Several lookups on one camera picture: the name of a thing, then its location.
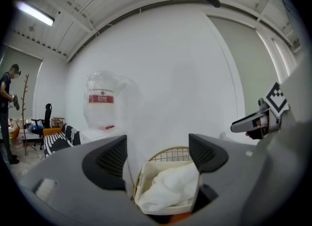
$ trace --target transparent plastic bag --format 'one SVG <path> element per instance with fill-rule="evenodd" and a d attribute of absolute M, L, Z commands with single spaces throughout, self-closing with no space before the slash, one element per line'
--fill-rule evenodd
<path fill-rule="evenodd" d="M 128 114 L 138 105 L 139 96 L 138 85 L 127 77 L 108 71 L 89 75 L 83 110 L 89 128 L 126 127 L 131 120 Z"/>

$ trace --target white towel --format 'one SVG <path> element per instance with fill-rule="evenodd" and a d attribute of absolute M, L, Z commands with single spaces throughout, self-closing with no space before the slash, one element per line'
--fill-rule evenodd
<path fill-rule="evenodd" d="M 194 163 L 160 172 L 152 186 L 139 198 L 140 208 L 157 211 L 171 205 L 182 205 L 195 196 L 198 170 Z"/>

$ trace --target basket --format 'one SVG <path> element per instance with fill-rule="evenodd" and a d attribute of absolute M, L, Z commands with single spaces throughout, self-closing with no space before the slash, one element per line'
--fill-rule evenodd
<path fill-rule="evenodd" d="M 135 196 L 135 203 L 138 205 L 138 201 L 141 197 L 141 195 L 147 191 L 151 185 L 153 178 L 158 175 L 158 173 L 169 169 L 169 168 L 174 168 L 174 167 L 180 167 L 184 166 L 187 164 L 192 163 L 193 161 L 180 161 L 180 162 L 146 162 L 143 165 L 139 182 L 137 185 L 137 192 Z M 142 208 L 141 211 L 144 214 L 148 215 L 176 215 L 176 214 L 182 214 L 182 213 L 187 213 L 190 212 L 192 209 L 192 204 L 193 204 L 193 199 L 188 200 L 187 205 L 182 205 L 182 206 L 170 206 L 163 208 L 158 211 L 148 211 L 144 210 Z"/>

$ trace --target coat rack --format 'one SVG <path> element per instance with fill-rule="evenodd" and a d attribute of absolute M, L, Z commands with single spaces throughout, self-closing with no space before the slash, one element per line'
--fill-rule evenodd
<path fill-rule="evenodd" d="M 26 75 L 26 80 L 24 81 L 25 82 L 25 87 L 24 87 L 24 94 L 23 94 L 23 97 L 21 98 L 21 100 L 23 101 L 23 105 L 22 105 L 22 112 L 21 112 L 21 115 L 22 115 L 22 119 L 23 119 L 23 130 L 24 130 L 24 138 L 25 138 L 25 156 L 26 156 L 26 150 L 27 150 L 27 147 L 30 146 L 32 147 L 31 145 L 28 145 L 28 142 L 27 142 L 27 139 L 26 139 L 26 133 L 25 133 L 25 120 L 24 120 L 24 110 L 26 110 L 25 107 L 25 93 L 27 92 L 26 88 L 28 87 L 27 86 L 27 82 L 28 82 L 28 77 L 29 77 L 29 74 Z"/>

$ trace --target office chair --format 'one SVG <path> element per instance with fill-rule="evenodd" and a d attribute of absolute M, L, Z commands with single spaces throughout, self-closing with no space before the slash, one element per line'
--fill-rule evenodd
<path fill-rule="evenodd" d="M 45 116 L 44 119 L 32 119 L 36 123 L 36 129 L 32 130 L 32 133 L 38 134 L 40 136 L 40 140 L 34 143 L 34 146 L 36 146 L 36 143 L 41 143 L 40 150 L 42 150 L 43 146 L 43 130 L 39 129 L 38 122 L 41 121 L 43 125 L 43 129 L 49 129 L 50 127 L 50 118 L 52 113 L 52 106 L 50 103 L 48 103 L 45 106 Z"/>

